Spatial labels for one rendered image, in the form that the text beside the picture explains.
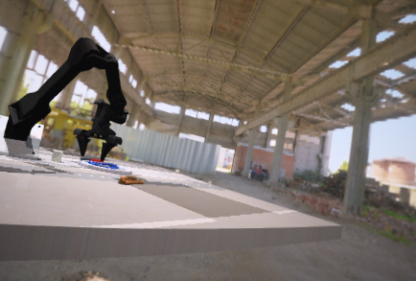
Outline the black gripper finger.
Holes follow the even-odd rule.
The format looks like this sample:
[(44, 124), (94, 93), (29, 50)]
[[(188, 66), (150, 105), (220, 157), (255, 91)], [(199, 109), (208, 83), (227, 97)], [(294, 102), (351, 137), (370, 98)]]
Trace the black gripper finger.
[(81, 138), (81, 137), (77, 137), (77, 141), (80, 147), (80, 152), (81, 152), (81, 156), (84, 156), (85, 152), (86, 152), (86, 148), (88, 146), (88, 143), (90, 142), (90, 139), (86, 139), (86, 138)]
[(102, 152), (101, 152), (101, 161), (104, 161), (105, 157), (110, 153), (110, 150), (113, 149), (114, 147), (117, 147), (117, 146), (103, 143)]

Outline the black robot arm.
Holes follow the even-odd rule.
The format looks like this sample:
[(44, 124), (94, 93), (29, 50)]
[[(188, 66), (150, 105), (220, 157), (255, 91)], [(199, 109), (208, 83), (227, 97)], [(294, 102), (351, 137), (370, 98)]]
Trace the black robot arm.
[[(81, 37), (72, 47), (68, 59), (60, 68), (41, 85), (36, 92), (23, 96), (8, 105), (10, 116), (5, 127), (5, 138), (27, 141), (32, 128), (52, 110), (49, 103), (67, 86), (81, 71), (93, 67), (105, 69), (108, 89), (104, 99), (94, 101), (97, 104), (96, 117), (108, 119), (117, 124), (124, 124), (128, 111), (126, 98), (121, 90), (119, 62), (113, 54), (109, 54), (91, 38)], [(26, 139), (26, 140), (25, 140)]]

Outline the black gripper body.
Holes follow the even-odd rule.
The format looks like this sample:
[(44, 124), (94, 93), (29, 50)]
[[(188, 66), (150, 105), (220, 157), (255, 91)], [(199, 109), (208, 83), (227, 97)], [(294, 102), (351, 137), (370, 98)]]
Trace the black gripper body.
[(77, 137), (86, 138), (86, 139), (92, 137), (96, 139), (105, 140), (107, 144), (111, 144), (111, 145), (116, 145), (116, 146), (122, 145), (123, 140), (121, 137), (108, 135), (107, 133), (108, 126), (111, 125), (108, 119), (95, 116), (94, 119), (91, 119), (91, 122), (93, 122), (93, 124), (90, 130), (75, 128), (73, 134), (77, 135)]

